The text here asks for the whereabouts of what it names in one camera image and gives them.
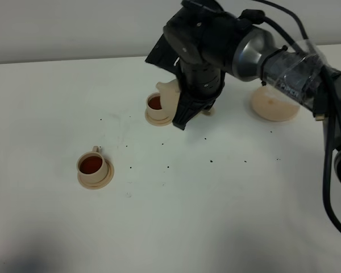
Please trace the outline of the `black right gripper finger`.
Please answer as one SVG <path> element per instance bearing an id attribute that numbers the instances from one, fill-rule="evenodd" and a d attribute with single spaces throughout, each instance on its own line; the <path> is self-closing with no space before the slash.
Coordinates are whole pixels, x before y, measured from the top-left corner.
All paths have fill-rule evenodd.
<path id="1" fill-rule="evenodd" d="M 208 99 L 195 98 L 190 93 L 181 93 L 172 123 L 175 127 L 185 130 L 186 124 L 201 112 L 209 112 L 217 96 Z"/>

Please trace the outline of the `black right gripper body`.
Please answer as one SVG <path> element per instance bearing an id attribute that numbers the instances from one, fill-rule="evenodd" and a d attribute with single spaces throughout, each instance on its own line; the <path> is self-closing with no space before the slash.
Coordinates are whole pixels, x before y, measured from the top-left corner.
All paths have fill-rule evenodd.
<path id="1" fill-rule="evenodd" d="M 176 75 L 182 89 L 196 97 L 213 97 L 222 86 L 222 73 L 232 71 L 244 30 L 217 1 L 181 4 L 145 61 Z"/>

